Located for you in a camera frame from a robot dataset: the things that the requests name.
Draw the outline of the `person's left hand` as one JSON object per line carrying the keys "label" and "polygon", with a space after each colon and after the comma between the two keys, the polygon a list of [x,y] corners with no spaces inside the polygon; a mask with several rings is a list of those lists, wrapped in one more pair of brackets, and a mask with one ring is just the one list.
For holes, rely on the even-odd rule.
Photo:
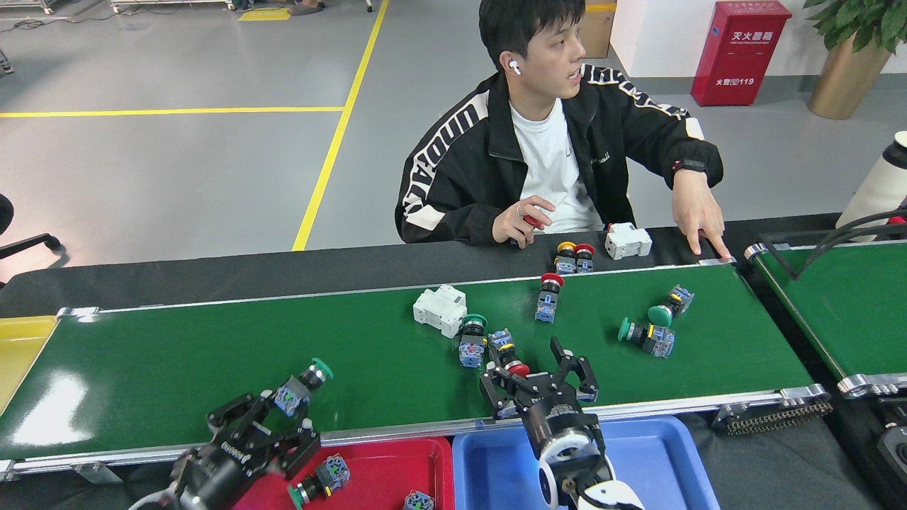
{"label": "person's left hand", "polygon": [[694,255],[701,254],[700,239],[704,238],[711,243],[719,258],[730,258],[723,242],[723,213],[704,172],[679,170],[674,175],[672,214]]}

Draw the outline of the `person's right hand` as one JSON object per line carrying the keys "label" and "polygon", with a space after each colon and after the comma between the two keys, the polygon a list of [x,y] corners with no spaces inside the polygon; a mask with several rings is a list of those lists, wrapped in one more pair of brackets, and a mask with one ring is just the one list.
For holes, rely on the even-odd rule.
{"label": "person's right hand", "polygon": [[555,206],[538,195],[521,199],[499,214],[492,224],[492,238],[496,243],[515,243],[525,249],[534,242],[535,229],[553,224],[548,213],[553,213]]}

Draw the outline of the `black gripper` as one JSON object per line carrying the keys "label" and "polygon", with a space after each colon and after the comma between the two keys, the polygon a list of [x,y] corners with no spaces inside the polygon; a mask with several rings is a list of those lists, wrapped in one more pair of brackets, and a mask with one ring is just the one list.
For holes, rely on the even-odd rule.
{"label": "black gripper", "polygon": [[276,467],[295,477],[321,448],[311,419],[279,437],[264,420],[275,407],[274,392],[245,393],[207,414],[213,442],[186,462],[186,507],[230,509],[264,474],[276,451]]}
{"label": "black gripper", "polygon": [[[602,438],[596,414],[586,414],[582,402],[598,400],[599,385],[592,365],[586,356],[577,356],[564,348],[557,336],[551,337],[551,352],[558,362],[558,371],[551,378],[551,388],[542,390],[542,373],[520,375],[493,363],[488,363],[480,378],[495,420],[521,417],[531,448],[543,450],[555,438],[567,432],[586,436],[587,443]],[[579,378],[579,393],[567,387],[569,373]]]}

